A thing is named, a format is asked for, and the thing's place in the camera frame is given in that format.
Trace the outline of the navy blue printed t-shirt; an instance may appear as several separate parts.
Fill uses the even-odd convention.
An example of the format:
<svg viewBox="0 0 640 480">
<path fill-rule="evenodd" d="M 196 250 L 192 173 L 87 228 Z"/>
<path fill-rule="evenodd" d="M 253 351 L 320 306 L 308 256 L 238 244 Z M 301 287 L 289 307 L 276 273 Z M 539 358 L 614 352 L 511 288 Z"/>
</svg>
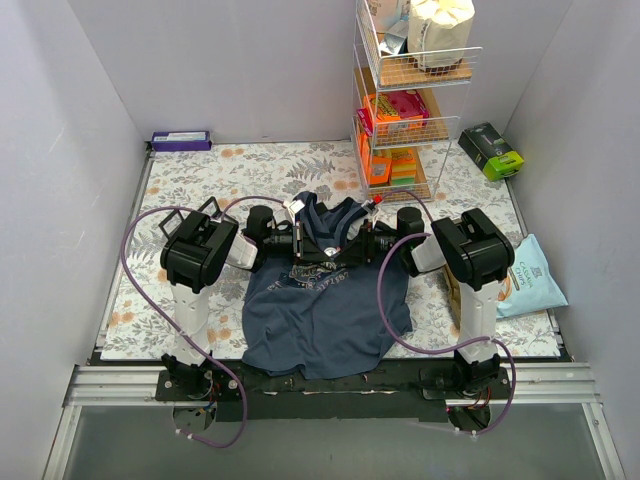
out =
<svg viewBox="0 0 640 480">
<path fill-rule="evenodd" d="M 333 208 L 309 191 L 296 198 L 305 203 L 296 219 L 323 252 L 338 250 L 347 228 L 365 217 L 351 197 Z M 398 257 L 386 266 L 380 289 L 382 254 L 367 265 L 336 264 L 334 258 L 306 264 L 271 256 L 251 274 L 242 310 L 245 364 L 272 376 L 300 372 L 306 379 L 374 369 L 394 343 L 379 313 L 377 292 L 396 333 L 411 331 L 409 275 Z"/>
</svg>

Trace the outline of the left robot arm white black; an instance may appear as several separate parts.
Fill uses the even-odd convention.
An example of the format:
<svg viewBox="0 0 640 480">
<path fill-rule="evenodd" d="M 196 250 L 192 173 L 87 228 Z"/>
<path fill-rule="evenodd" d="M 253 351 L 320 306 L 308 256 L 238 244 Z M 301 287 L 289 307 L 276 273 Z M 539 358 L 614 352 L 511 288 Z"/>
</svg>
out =
<svg viewBox="0 0 640 480">
<path fill-rule="evenodd" d="M 176 344 L 162 363 L 173 383 L 190 399 L 200 400 L 213 391 L 207 337 L 209 297 L 223 267 L 258 271 L 270 256 L 323 263 L 330 256 L 305 233 L 301 222 L 275 222 L 271 208 L 250 209 L 246 228 L 222 214 L 215 198 L 200 209 L 183 215 L 174 209 L 160 222 L 167 242 L 161 267 L 167 273 L 179 327 Z"/>
</svg>

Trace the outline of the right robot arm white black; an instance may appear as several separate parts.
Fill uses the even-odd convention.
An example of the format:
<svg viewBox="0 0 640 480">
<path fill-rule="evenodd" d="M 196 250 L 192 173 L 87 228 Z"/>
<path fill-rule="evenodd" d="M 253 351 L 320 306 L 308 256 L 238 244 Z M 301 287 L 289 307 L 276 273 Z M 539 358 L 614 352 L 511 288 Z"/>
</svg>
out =
<svg viewBox="0 0 640 480">
<path fill-rule="evenodd" d="M 403 207 L 396 213 L 396 227 L 378 227 L 370 220 L 374 201 L 364 205 L 365 217 L 348 227 L 340 240 L 339 256 L 345 264 L 361 265 L 384 254 L 376 288 L 383 283 L 386 266 L 396 252 L 401 253 L 402 266 L 416 277 L 446 267 L 458 281 L 460 295 L 459 343 L 440 350 L 413 347 L 400 339 L 389 323 L 382 293 L 376 301 L 382 321 L 397 343 L 418 353 L 454 354 L 452 363 L 421 375 L 421 387 L 428 391 L 452 391 L 464 397 L 475 397 L 490 388 L 499 378 L 500 356 L 494 339 L 497 297 L 515 260 L 514 249 L 503 233 L 480 209 L 462 214 L 458 220 L 449 217 L 433 221 L 432 232 L 425 232 L 422 212 Z"/>
</svg>

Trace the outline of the black display case pink brooch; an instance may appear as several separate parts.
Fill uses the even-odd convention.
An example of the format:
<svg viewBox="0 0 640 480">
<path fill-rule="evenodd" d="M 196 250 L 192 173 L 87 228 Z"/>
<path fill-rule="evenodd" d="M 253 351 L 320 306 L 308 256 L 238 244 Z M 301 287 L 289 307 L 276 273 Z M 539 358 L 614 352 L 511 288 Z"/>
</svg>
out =
<svg viewBox="0 0 640 480">
<path fill-rule="evenodd" d="M 209 197 L 199 208 L 198 212 L 207 215 L 211 219 L 219 219 L 222 215 L 222 210 L 217 202 L 215 196 Z"/>
</svg>

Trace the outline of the black display case gold brooch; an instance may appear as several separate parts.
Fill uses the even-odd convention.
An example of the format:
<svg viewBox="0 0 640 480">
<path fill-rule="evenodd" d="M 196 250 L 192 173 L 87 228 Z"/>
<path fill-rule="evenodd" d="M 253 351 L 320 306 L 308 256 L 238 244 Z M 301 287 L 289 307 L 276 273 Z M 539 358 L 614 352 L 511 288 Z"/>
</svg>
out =
<svg viewBox="0 0 640 480">
<path fill-rule="evenodd" d="M 158 224 L 158 227 L 164 236 L 169 239 L 183 221 L 182 212 L 179 209 L 174 209 Z"/>
</svg>

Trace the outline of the orange box bottom left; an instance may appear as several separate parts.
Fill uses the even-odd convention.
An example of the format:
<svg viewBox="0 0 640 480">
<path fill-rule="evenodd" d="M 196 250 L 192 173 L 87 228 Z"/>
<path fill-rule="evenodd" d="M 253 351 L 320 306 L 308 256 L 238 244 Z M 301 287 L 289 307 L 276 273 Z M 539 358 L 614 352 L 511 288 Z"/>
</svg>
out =
<svg viewBox="0 0 640 480">
<path fill-rule="evenodd" d="M 369 184 L 371 186 L 387 184 L 391 175 L 391 166 L 391 158 L 373 155 L 369 165 Z"/>
</svg>

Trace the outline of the orange yellow box bottom front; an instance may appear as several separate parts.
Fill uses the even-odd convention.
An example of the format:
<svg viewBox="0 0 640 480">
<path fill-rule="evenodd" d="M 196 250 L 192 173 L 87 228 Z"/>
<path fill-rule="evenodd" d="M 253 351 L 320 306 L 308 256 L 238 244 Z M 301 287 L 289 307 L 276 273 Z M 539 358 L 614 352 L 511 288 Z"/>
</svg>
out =
<svg viewBox="0 0 640 480">
<path fill-rule="evenodd" d="M 391 151 L 392 185 L 413 184 L 416 179 L 417 160 L 409 148 L 398 148 Z"/>
</svg>

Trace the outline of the purple flat box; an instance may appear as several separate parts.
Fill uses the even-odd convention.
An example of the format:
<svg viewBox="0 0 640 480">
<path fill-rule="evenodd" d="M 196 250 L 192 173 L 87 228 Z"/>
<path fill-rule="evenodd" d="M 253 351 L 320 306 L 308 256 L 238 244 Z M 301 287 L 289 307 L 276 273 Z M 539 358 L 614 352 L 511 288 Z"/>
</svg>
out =
<svg viewBox="0 0 640 480">
<path fill-rule="evenodd" d="M 209 131 L 154 132 L 150 141 L 156 152 L 209 151 L 212 141 Z"/>
</svg>

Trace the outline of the orange snack box upper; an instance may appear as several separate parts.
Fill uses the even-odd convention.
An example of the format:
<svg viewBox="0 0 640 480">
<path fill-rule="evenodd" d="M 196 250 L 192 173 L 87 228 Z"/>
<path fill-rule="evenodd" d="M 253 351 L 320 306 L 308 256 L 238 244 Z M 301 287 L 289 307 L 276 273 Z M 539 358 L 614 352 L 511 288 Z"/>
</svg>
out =
<svg viewBox="0 0 640 480">
<path fill-rule="evenodd" d="M 395 122 L 401 119 L 398 111 L 385 93 L 373 93 L 363 97 L 363 106 L 376 122 Z"/>
</svg>

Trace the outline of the magenta pink box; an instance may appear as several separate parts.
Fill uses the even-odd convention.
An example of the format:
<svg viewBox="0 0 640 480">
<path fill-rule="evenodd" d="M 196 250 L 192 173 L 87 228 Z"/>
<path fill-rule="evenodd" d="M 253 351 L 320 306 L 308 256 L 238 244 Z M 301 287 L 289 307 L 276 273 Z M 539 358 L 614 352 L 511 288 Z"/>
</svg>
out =
<svg viewBox="0 0 640 480">
<path fill-rule="evenodd" d="M 387 94 L 401 119 L 428 119 L 430 117 L 421 95 L 416 90 L 393 91 Z"/>
</svg>

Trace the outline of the black green box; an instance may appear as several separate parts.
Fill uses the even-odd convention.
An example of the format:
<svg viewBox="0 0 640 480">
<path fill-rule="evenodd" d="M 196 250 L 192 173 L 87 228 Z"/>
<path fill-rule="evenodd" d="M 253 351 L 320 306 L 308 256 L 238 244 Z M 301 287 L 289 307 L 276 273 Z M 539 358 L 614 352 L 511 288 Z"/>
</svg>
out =
<svg viewBox="0 0 640 480">
<path fill-rule="evenodd" d="M 524 165 L 520 154 L 489 122 L 464 129 L 458 144 L 492 182 L 516 175 Z"/>
</svg>

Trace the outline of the cassava chips bag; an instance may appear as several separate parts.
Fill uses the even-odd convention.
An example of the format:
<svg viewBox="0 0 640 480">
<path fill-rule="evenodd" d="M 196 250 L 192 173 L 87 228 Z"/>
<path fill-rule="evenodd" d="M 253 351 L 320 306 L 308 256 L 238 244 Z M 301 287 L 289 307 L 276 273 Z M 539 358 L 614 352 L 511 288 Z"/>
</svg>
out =
<svg viewBox="0 0 640 480">
<path fill-rule="evenodd" d="M 534 234 L 527 235 L 516 247 L 514 264 L 506 278 L 496 288 L 484 286 L 483 294 L 487 291 L 496 294 L 497 319 L 568 305 Z"/>
</svg>

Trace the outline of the cream paper wrapped roll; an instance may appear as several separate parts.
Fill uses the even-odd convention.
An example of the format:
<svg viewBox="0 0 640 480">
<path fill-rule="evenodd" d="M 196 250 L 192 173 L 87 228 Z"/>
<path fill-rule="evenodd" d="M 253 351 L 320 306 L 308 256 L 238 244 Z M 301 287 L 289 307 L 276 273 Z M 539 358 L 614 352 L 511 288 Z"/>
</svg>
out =
<svg viewBox="0 0 640 480">
<path fill-rule="evenodd" d="M 411 1 L 407 50 L 414 65 L 432 74 L 456 69 L 474 17 L 471 0 Z"/>
</svg>

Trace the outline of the pink white carton top shelf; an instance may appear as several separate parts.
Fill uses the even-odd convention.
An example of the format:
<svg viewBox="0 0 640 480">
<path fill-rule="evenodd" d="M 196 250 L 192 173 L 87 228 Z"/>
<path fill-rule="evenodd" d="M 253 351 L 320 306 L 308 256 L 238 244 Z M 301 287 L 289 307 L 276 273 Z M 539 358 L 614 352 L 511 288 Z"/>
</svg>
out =
<svg viewBox="0 0 640 480">
<path fill-rule="evenodd" d="M 409 30 L 410 0 L 367 1 L 370 19 L 363 20 L 363 26 L 381 39 L 391 35 L 405 40 Z"/>
</svg>

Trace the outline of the aluminium rail frame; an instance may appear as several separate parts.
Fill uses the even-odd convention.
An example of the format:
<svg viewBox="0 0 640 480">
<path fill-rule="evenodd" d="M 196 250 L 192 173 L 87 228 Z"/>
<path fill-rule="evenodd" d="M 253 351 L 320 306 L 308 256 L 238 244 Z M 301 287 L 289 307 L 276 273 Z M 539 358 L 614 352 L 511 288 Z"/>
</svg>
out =
<svg viewBox="0 0 640 480">
<path fill-rule="evenodd" d="M 123 324 L 123 357 L 74 370 L 49 479 L 621 479 L 590 366 L 527 353 L 503 422 L 471 439 L 414 419 L 272 419 L 232 447 L 180 435 L 195 411 L 155 399 L 164 337 L 144 316 Z"/>
</svg>

